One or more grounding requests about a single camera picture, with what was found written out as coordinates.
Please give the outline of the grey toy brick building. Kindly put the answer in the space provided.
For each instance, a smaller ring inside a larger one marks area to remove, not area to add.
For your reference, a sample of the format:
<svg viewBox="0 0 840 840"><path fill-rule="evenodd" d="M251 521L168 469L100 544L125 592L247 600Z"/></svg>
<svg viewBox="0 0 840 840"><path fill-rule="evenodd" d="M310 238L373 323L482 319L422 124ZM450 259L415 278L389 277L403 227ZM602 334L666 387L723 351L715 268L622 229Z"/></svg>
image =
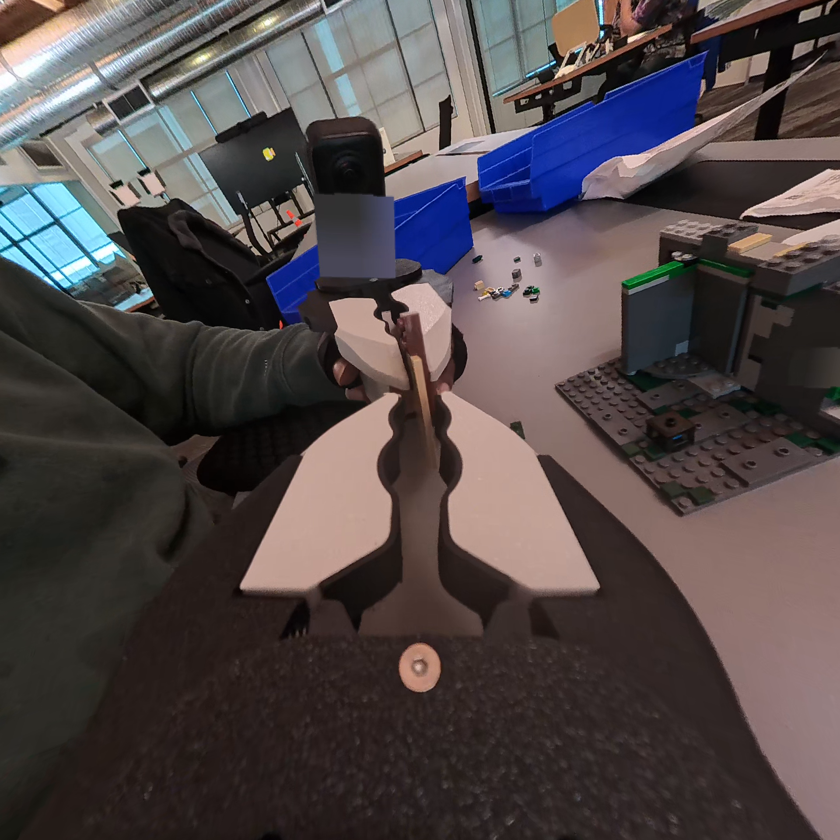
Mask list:
<svg viewBox="0 0 840 840"><path fill-rule="evenodd" d="M663 228L621 353L555 390L678 514L838 460L838 234Z"/></svg>

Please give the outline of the blue plastic bin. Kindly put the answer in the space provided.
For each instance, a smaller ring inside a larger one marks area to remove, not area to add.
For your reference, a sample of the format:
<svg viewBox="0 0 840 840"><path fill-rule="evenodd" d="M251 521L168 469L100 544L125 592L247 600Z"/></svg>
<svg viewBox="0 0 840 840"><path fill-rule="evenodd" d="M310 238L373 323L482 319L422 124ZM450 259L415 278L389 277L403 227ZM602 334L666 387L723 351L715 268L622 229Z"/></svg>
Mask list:
<svg viewBox="0 0 840 840"><path fill-rule="evenodd" d="M395 256L425 270L448 272L473 246L464 177L395 200ZM299 306L319 278L319 250L312 246L267 278L285 324L301 321Z"/></svg>
<svg viewBox="0 0 840 840"><path fill-rule="evenodd" d="M539 213L575 200L586 176L695 124L706 53L609 91L485 154L480 198L499 213Z"/></svg>

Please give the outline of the pile of small loose bricks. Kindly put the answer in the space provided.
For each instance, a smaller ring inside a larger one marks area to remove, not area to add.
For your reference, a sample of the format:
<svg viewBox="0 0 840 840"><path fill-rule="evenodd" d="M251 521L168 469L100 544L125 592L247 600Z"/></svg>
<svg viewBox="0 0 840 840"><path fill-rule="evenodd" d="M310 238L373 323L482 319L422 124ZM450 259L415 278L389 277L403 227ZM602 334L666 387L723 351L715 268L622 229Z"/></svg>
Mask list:
<svg viewBox="0 0 840 840"><path fill-rule="evenodd" d="M470 282L479 301L506 301L516 297L530 303L540 300L541 288L534 282L528 282L524 270L529 265L521 255L511 257L510 270L505 276L491 276L490 262L483 255L474 257L472 264L480 268L476 278Z"/></svg>

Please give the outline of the black jacket on chair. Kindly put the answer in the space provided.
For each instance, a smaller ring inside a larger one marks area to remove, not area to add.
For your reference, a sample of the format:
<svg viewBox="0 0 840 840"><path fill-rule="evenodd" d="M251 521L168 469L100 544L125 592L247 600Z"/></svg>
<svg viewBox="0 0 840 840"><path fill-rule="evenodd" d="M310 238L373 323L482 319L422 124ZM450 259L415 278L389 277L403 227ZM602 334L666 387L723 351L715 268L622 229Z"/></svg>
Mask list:
<svg viewBox="0 0 840 840"><path fill-rule="evenodd" d="M163 206L121 209L118 220L167 319L211 327L279 328L281 311L267 278L295 255L309 225L297 228L277 254L259 257L179 198Z"/></svg>

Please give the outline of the crumpled white paper bag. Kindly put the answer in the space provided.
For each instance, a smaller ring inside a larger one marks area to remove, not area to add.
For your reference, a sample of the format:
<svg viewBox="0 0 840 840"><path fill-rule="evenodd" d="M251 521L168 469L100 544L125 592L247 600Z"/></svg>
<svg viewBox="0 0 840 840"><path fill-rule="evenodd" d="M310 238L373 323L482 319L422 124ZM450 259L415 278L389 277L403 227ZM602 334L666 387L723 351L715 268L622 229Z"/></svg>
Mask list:
<svg viewBox="0 0 840 840"><path fill-rule="evenodd" d="M581 199L615 198L623 200L643 189L662 175L676 168L693 153L702 149L721 133L760 110L767 102L786 92L787 88L814 68L823 56L794 73L789 79L773 85L759 96L677 134L670 140L639 154L626 154L600 164L582 183Z"/></svg>

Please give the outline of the printed instruction sheet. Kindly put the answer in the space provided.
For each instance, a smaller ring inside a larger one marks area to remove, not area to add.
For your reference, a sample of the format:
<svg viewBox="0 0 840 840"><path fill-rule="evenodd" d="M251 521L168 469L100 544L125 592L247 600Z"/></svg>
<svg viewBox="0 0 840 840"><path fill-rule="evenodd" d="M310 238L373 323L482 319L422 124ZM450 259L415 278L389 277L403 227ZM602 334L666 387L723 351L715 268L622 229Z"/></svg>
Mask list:
<svg viewBox="0 0 840 840"><path fill-rule="evenodd" d="M839 213L839 170L825 170L756 206L740 218L805 216Z"/></svg>

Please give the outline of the wooden background desk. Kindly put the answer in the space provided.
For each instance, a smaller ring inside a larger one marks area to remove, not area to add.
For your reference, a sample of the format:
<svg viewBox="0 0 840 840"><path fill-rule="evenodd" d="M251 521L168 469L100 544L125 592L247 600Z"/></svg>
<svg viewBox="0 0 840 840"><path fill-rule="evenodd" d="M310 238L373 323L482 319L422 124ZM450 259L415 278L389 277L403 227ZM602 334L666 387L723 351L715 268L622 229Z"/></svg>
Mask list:
<svg viewBox="0 0 840 840"><path fill-rule="evenodd" d="M615 76L616 69L635 56L644 52L646 45L657 38L664 37L675 31L681 35L690 32L692 23L689 20L653 29L631 39L620 48L613 49L603 56L591 60L572 69L560 77L535 86L525 87L514 91L503 99L504 104L513 103L516 113L529 112L536 108L542 111L542 123L548 123L555 118L554 106L578 95L583 85L582 79L605 75L608 79Z"/></svg>
<svg viewBox="0 0 840 840"><path fill-rule="evenodd" d="M708 40L720 39L720 68L730 61L767 53L763 91L768 91L789 80L797 45L838 32L838 2L783 1L697 31L690 37L689 53L696 53Z"/></svg>

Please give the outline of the grey desk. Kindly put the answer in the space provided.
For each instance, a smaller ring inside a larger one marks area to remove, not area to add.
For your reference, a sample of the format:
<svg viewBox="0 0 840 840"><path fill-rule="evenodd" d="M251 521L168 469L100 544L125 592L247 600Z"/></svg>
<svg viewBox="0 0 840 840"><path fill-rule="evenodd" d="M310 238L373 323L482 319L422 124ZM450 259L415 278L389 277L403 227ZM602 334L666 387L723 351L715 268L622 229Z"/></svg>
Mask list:
<svg viewBox="0 0 840 840"><path fill-rule="evenodd" d="M654 267L658 233L687 212L610 201L472 224L490 275L511 257L535 303L479 301L469 257L450 276L469 362L456 392L519 420L639 538L693 607L766 757L822 838L838 838L838 461L682 518L616 455L554 384L618 355L620 285Z"/></svg>

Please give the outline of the black monitor on stand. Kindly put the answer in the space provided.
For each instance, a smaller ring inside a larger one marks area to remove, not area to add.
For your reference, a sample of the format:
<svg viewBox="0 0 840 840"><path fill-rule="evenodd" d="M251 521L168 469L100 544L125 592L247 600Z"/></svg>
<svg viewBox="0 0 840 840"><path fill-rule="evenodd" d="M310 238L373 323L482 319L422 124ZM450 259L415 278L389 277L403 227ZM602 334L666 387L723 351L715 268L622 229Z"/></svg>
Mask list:
<svg viewBox="0 0 840 840"><path fill-rule="evenodd" d="M286 201L299 185L310 187L306 138L291 108L271 116L259 112L215 140L199 156L239 216Z"/></svg>

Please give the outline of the large tan toy brick plate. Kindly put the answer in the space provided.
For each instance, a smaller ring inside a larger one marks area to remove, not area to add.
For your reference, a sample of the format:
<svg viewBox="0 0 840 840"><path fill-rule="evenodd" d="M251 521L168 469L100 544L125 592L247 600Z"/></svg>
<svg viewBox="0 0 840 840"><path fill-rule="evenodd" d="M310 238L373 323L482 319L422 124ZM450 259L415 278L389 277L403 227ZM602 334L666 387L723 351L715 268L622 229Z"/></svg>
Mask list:
<svg viewBox="0 0 840 840"><path fill-rule="evenodd" d="M432 402L429 395L429 380L427 369L422 356L411 354L408 356L413 377L413 389L419 409L419 416L423 427L423 440L430 466L438 468L438 445L433 420Z"/></svg>

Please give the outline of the brown toy brick plate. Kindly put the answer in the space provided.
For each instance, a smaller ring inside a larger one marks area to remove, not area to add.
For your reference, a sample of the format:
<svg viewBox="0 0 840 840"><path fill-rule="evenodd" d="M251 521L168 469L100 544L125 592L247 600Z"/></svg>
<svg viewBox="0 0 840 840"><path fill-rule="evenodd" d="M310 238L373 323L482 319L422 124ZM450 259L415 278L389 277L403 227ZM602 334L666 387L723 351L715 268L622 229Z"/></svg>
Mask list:
<svg viewBox="0 0 840 840"><path fill-rule="evenodd" d="M418 394L427 395L430 391L431 380L419 313L407 311L401 315L399 323L402 328L402 348L413 386Z"/></svg>

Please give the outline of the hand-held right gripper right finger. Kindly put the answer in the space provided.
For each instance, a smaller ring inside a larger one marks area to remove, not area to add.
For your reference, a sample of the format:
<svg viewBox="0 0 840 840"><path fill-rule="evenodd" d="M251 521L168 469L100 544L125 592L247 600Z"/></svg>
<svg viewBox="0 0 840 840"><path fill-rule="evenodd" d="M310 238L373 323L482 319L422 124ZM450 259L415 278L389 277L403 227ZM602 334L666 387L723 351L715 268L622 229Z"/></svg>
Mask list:
<svg viewBox="0 0 840 840"><path fill-rule="evenodd" d="M539 457L463 398L437 399L441 501L438 576L487 628L503 603L592 596L600 583Z"/></svg>

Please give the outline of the person's left hand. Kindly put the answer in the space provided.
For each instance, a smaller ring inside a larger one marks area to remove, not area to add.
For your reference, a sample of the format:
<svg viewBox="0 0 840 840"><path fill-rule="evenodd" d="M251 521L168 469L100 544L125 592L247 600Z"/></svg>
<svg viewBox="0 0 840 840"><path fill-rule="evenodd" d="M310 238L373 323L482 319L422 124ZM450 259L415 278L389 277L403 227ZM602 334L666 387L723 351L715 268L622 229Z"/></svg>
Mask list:
<svg viewBox="0 0 840 840"><path fill-rule="evenodd" d="M339 351L333 334L323 333L318 342L318 358L321 367L331 383L344 390L351 401L370 401L361 380L361 373Z"/></svg>

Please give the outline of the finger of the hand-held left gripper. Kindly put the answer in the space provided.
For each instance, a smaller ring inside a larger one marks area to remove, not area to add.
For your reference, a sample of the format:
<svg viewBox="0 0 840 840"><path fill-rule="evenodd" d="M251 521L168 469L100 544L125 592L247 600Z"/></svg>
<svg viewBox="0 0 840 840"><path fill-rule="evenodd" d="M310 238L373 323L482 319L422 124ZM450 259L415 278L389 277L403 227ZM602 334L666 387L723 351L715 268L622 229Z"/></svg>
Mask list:
<svg viewBox="0 0 840 840"><path fill-rule="evenodd" d="M334 337L341 356L359 372L368 398L389 391L407 392L411 385L403 355L385 322L376 317L372 298L343 298L331 302L336 323Z"/></svg>
<svg viewBox="0 0 840 840"><path fill-rule="evenodd" d="M430 381L436 383L452 357L452 315L449 305L427 283L394 290L392 298L419 315Z"/></svg>

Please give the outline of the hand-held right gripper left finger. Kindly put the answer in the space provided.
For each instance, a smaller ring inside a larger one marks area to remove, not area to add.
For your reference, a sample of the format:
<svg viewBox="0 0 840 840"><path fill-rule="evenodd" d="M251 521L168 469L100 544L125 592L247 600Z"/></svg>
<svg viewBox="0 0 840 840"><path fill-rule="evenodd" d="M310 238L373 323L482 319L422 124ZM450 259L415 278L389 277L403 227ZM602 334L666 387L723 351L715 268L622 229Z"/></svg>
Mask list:
<svg viewBox="0 0 840 840"><path fill-rule="evenodd" d="M385 394L306 449L241 592L340 602L358 624L401 583L403 415L402 399Z"/></svg>

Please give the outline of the tan office chair back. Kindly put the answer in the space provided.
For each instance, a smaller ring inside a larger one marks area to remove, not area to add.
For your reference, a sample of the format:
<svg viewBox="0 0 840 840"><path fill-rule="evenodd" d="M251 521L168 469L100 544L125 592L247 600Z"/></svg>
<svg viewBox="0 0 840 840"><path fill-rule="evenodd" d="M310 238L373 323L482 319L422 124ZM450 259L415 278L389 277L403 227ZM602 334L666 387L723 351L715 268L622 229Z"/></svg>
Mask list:
<svg viewBox="0 0 840 840"><path fill-rule="evenodd" d="M551 32L561 58L573 48L596 42L601 29L595 1L573 1L565 5L552 17Z"/></svg>

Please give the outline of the grey background table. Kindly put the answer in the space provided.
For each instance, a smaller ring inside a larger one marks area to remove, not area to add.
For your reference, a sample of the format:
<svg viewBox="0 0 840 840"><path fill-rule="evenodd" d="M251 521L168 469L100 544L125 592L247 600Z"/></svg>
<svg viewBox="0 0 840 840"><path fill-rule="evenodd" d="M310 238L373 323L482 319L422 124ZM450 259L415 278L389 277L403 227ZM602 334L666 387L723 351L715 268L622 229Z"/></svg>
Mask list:
<svg viewBox="0 0 840 840"><path fill-rule="evenodd" d="M457 141L455 146L470 147L467 152L451 154L452 150L447 149L408 164L386 175L385 193L394 198L403 198L464 178L468 201L478 200L478 162L481 157L535 129L527 127Z"/></svg>

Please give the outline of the person's left forearm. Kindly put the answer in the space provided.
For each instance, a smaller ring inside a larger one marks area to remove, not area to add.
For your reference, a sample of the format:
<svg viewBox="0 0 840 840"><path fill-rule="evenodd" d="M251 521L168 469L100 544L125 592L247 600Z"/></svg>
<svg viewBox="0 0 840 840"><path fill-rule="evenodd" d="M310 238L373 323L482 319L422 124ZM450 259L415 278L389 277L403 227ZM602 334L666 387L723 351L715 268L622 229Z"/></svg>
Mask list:
<svg viewBox="0 0 840 840"><path fill-rule="evenodd" d="M126 415L170 443L338 401L320 338L181 323L80 302L2 259L2 428L117 434Z"/></svg>

